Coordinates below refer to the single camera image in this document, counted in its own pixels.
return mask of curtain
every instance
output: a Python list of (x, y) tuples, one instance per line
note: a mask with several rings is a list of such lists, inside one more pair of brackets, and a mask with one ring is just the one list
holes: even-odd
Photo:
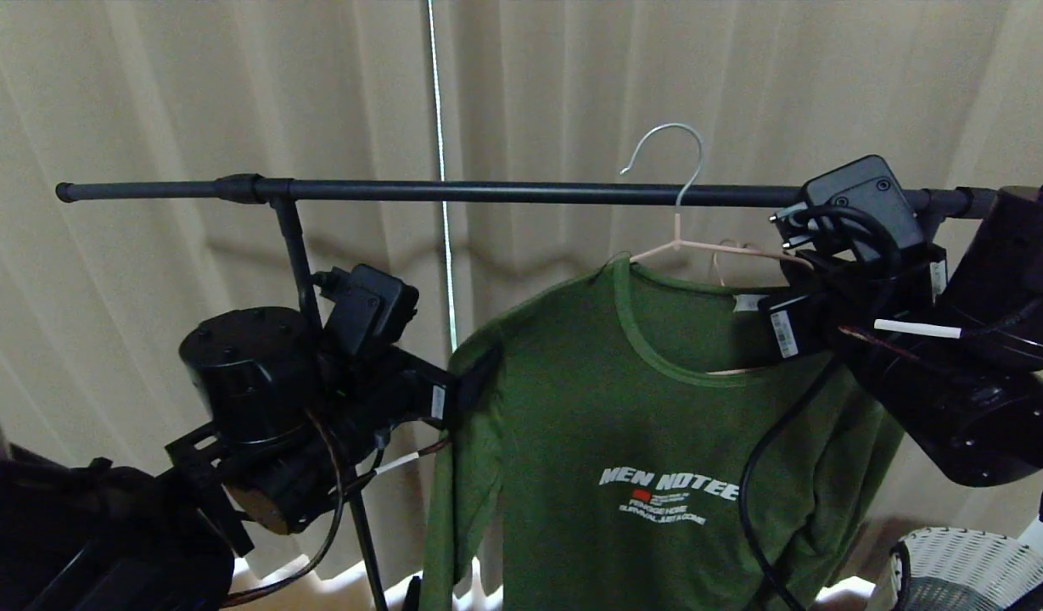
[[(163, 445), (205, 422), (176, 357), (198, 321), (296, 307), (266, 206), (64, 204), (58, 181), (269, 176), (437, 179), (435, 65), (425, 2), (0, 2), (0, 415), (18, 444), (70, 464), (160, 472)], [(908, 189), (1043, 182), (1043, 2), (435, 4), (448, 179), (802, 185), (869, 153)], [(402, 345), (450, 353), (444, 221), (460, 338), (553, 283), (670, 239), (672, 210), (302, 202), (315, 268), (365, 262), (419, 287)], [(762, 210), (684, 212), (693, 240), (777, 247)], [(953, 262), (976, 224), (948, 221)], [(780, 283), (771, 263), (684, 254), (679, 277)], [(435, 439), (398, 431), (388, 457)], [(373, 484), (388, 584), (416, 571), (431, 461)], [(1042, 476), (967, 490), (906, 442), (854, 560), (913, 527), (1015, 535)], [(314, 553), (252, 529), (266, 576)], [(494, 549), (484, 579), (501, 579)], [(319, 569), (359, 560), (345, 518)]]

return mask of white sticker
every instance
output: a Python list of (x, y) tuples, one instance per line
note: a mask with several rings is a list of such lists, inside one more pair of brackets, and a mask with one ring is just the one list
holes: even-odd
[(932, 301), (936, 301), (944, 293), (944, 289), (947, 289), (947, 259), (929, 261), (928, 274), (931, 275)]
[(800, 348), (797, 348), (796, 338), (793, 336), (790, 314), (785, 310), (770, 314), (770, 324), (774, 325), (774, 336), (777, 338), (777, 347), (781, 349), (782, 359), (796, 357)]
[(731, 311), (733, 311), (733, 313), (757, 313), (758, 301), (761, 301), (762, 298), (766, 297), (766, 294), (736, 294), (735, 308)]
[(431, 417), (435, 420), (442, 420), (444, 410), (446, 410), (446, 390), (443, 386), (436, 386), (431, 390)]

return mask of shirt logo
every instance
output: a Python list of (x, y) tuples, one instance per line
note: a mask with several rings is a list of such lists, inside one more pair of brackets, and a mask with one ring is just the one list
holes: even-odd
[(686, 504), (690, 496), (688, 490), (701, 490), (727, 502), (735, 502), (739, 495), (739, 487), (735, 484), (714, 480), (713, 476), (700, 475), (697, 472), (665, 472), (657, 476), (656, 472), (641, 471), (640, 468), (605, 468), (600, 474), (598, 485), (614, 483), (632, 486), (630, 498), (618, 506), (618, 511), (637, 515), (656, 524), (672, 524), (672, 522), (706, 524), (706, 518), (688, 510)]

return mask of robotic arm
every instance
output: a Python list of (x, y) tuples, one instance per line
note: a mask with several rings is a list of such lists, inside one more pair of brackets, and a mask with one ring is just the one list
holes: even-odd
[[(252, 549), (242, 522), (294, 534), (335, 510), (338, 526), (345, 499), (389, 466), (358, 474), (355, 465), (384, 448), (395, 426), (418, 420), (447, 437), (457, 414), (479, 397), (498, 355), (456, 376), (397, 348), (417, 291), (366, 266), (311, 274), (296, 198), (658, 203), (672, 192), (645, 185), (338, 185), (238, 175), (57, 187), (64, 201), (269, 203), (288, 241), (300, 311), (234, 311), (185, 337), (179, 356), (212, 420), (167, 445), (173, 468), (161, 475), (103, 459), (60, 467), (6, 449), (0, 611), (245, 603), (252, 596), (227, 595), (235, 554)], [(782, 357), (834, 352), (960, 484), (999, 485), (1043, 468), (1043, 382), (1034, 375), (1043, 370), (1043, 187), (903, 191), (886, 163), (869, 156), (802, 189), (693, 189), (685, 203), (693, 200), (780, 207), (771, 221), (785, 247), (812, 247), (799, 254), (815, 271), (784, 267), (790, 289), (760, 302)], [(944, 217), (986, 218), (949, 285), (944, 249), (931, 243)], [(846, 252), (852, 258), (841, 256)], [(335, 302), (324, 325), (315, 287)]]

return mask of green shirt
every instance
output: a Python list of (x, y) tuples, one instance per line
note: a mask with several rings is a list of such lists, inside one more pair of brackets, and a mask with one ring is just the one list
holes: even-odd
[[(437, 455), (420, 611), (451, 608), (494, 505), (514, 611), (781, 609), (735, 498), (755, 442), (828, 355), (780, 363), (731, 290), (626, 258), (472, 336), (503, 361)], [(706, 371), (757, 367), (738, 374)], [(754, 469), (767, 557), (809, 604), (841, 563), (901, 430), (840, 370)]]

